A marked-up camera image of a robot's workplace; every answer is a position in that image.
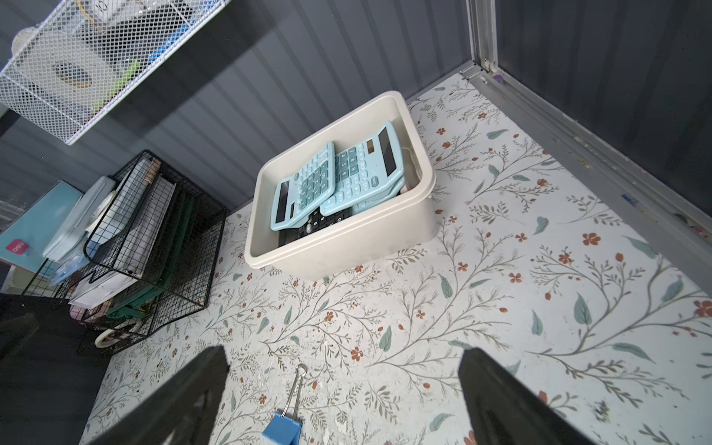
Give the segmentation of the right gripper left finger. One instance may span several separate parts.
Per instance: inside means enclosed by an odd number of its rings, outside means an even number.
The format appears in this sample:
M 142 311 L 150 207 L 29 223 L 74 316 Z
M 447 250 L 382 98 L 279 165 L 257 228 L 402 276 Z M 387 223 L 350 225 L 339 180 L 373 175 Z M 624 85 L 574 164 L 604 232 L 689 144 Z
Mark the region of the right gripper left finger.
M 202 350 L 94 444 L 207 444 L 229 374 L 224 347 Z

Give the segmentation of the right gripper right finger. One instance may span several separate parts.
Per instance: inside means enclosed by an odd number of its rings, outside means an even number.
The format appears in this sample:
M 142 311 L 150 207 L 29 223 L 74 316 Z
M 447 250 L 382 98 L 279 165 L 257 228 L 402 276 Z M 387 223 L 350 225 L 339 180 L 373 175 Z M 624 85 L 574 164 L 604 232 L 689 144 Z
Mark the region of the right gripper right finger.
M 591 444 L 480 348 L 466 350 L 458 369 L 478 444 Z

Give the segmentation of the beige plastic storage box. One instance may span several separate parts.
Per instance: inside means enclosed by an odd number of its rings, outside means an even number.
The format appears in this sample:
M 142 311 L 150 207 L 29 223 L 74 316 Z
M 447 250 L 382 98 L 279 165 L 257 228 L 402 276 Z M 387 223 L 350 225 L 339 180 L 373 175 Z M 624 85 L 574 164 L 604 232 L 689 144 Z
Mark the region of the beige plastic storage box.
M 337 222 L 284 246 L 269 227 L 274 193 L 280 180 L 297 172 L 328 142 L 351 148 L 392 122 L 405 146 L 407 191 L 376 207 Z M 436 174 L 412 116 L 398 91 L 388 91 L 267 161 L 259 171 L 244 258 L 253 269 L 272 266 L 304 280 L 368 263 L 433 239 L 438 231 L 431 199 Z

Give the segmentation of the black calculator back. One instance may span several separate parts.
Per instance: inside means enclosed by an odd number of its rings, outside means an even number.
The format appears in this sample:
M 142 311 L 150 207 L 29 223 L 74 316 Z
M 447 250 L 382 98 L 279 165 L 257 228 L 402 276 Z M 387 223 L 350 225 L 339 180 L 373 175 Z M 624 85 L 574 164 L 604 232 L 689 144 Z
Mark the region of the black calculator back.
M 278 246 L 283 247 L 289 243 L 307 237 L 308 235 L 312 235 L 332 225 L 338 224 L 350 218 L 351 216 L 352 210 L 350 208 L 344 209 L 328 216 L 322 215 L 322 213 L 320 213 L 320 210 L 316 209 L 309 216 L 307 222 L 301 227 L 280 231 Z

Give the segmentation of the teal calculator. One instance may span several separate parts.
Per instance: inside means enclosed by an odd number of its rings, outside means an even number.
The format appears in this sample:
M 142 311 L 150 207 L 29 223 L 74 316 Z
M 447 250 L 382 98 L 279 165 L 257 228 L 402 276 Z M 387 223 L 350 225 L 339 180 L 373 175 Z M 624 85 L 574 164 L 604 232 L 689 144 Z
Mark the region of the teal calculator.
M 274 192 L 270 228 L 299 228 L 336 190 L 335 145 L 328 142 L 302 168 L 279 182 Z
M 391 121 L 372 137 L 337 153 L 336 162 L 336 191 L 319 208 L 324 216 L 389 191 L 404 176 L 402 145 Z

